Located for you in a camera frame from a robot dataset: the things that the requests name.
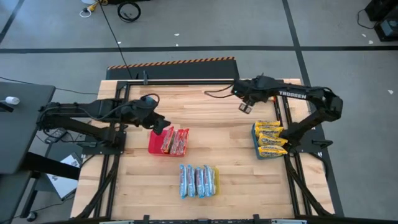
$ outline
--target red plastic container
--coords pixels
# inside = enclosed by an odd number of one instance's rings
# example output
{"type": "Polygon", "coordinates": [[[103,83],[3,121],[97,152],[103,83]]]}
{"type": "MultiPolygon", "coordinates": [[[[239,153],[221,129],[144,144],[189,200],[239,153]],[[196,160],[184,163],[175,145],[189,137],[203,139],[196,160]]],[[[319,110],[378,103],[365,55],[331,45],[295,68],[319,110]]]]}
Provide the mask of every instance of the red plastic container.
{"type": "Polygon", "coordinates": [[[182,155],[164,154],[160,149],[163,144],[163,140],[166,137],[167,130],[163,130],[161,135],[156,135],[154,131],[150,132],[148,152],[155,156],[171,156],[171,157],[183,157],[185,151],[182,155]]]}

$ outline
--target orange and black stripe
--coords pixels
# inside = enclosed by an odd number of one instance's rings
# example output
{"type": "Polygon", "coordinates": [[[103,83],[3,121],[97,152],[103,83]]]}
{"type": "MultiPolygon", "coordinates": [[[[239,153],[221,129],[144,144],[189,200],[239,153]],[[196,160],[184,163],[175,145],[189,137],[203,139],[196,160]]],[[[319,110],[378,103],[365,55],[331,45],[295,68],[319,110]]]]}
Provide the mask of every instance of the orange and black stripe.
{"type": "MultiPolygon", "coordinates": [[[[217,58],[202,58],[202,59],[191,59],[191,60],[174,60],[168,62],[137,63],[137,64],[128,65],[127,67],[136,68],[136,67],[157,66],[157,65],[175,65],[181,63],[193,63],[193,62],[215,62],[219,60],[235,60],[235,57],[217,57],[217,58]]],[[[126,66],[112,65],[108,67],[108,70],[119,69],[119,68],[126,68],[126,66]]]]}

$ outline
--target red snack package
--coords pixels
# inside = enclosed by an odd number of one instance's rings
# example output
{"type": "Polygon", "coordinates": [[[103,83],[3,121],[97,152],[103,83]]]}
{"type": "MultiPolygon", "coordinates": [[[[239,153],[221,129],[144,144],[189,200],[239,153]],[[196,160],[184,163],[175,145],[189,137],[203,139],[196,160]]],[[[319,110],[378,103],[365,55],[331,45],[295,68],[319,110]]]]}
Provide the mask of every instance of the red snack package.
{"type": "Polygon", "coordinates": [[[184,129],[181,134],[181,139],[177,148],[177,155],[184,155],[185,149],[187,148],[189,129],[184,129]]]}
{"type": "Polygon", "coordinates": [[[174,127],[170,127],[167,130],[166,136],[164,137],[163,140],[162,147],[160,148],[160,150],[162,150],[164,154],[168,154],[170,151],[173,135],[174,135],[174,127]]]}
{"type": "Polygon", "coordinates": [[[173,140],[172,148],[170,150],[170,154],[171,155],[176,155],[177,154],[177,149],[178,149],[178,145],[180,144],[180,139],[181,139],[182,132],[183,132],[183,130],[179,129],[174,134],[174,140],[173,140]]]}

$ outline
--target wooden tabletop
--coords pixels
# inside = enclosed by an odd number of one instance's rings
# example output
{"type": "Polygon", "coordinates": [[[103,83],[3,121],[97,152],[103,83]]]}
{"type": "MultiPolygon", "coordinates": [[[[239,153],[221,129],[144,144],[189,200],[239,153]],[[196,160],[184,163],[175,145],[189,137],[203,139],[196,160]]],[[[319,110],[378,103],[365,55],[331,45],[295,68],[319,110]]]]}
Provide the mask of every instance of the wooden tabletop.
{"type": "MultiPolygon", "coordinates": [[[[300,84],[299,79],[285,82],[300,84]]],[[[142,220],[144,215],[150,215],[154,220],[252,218],[253,214],[259,214],[261,218],[294,216],[283,158],[258,160],[251,137],[255,120],[276,120],[273,103],[258,103],[251,114],[244,114],[238,110],[241,100],[237,97],[216,99],[203,94],[205,90],[224,87],[226,85],[131,88],[130,100],[157,93],[160,104],[156,112],[164,115],[175,128],[190,129],[187,153],[183,158],[150,155],[147,152],[149,130],[128,127],[126,149],[119,164],[112,219],[142,220]],[[178,184],[180,164],[216,166],[220,170],[220,194],[182,200],[178,184]]],[[[98,98],[114,98],[115,89],[116,81],[102,81],[98,98]]],[[[289,104],[293,121],[301,121],[308,116],[306,101],[289,98],[289,104]]],[[[308,154],[301,154],[301,160],[308,188],[325,209],[333,212],[322,162],[308,154]]],[[[97,191],[102,161],[103,156],[95,156],[82,168],[72,217],[83,210],[97,191]]],[[[301,193],[297,192],[303,213],[301,193]]],[[[106,192],[103,197],[102,215],[107,195],[106,192]]]]}

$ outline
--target concrete floor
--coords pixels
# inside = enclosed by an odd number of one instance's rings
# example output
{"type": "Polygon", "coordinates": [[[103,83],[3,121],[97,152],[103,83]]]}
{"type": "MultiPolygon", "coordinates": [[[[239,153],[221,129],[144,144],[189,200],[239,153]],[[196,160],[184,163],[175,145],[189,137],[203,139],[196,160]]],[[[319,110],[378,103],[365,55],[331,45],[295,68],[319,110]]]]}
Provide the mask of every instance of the concrete floor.
{"type": "MultiPolygon", "coordinates": [[[[0,0],[0,27],[17,2],[0,0]]],[[[397,44],[381,43],[373,30],[356,24],[356,13],[369,0],[287,2],[301,46],[397,44]]],[[[152,0],[139,5],[142,16],[132,24],[119,20],[116,6],[104,7],[121,47],[293,46],[281,0],[152,0]]],[[[101,10],[84,19],[78,15],[84,6],[80,0],[25,0],[0,43],[0,52],[115,47],[101,10]]],[[[361,21],[371,25],[365,14],[361,21]]],[[[127,52],[124,56],[127,63],[235,56],[243,78],[261,72],[276,78],[302,78],[294,51],[127,52]]],[[[312,85],[329,86],[345,101],[343,117],[323,125],[326,138],[335,142],[329,150],[345,215],[398,220],[398,156],[394,152],[398,52],[313,51],[303,52],[303,57],[312,85]]],[[[85,92],[98,91],[106,68],[122,63],[118,53],[109,52],[0,54],[3,77],[85,92]]],[[[94,98],[57,91],[53,100],[89,102],[94,98]]],[[[44,153],[45,148],[35,140],[31,151],[44,153]]],[[[59,202],[55,194],[42,193],[33,209],[59,202]]],[[[35,222],[67,219],[71,207],[72,200],[40,211],[35,222]]],[[[25,220],[17,218],[13,223],[25,220]]]]}

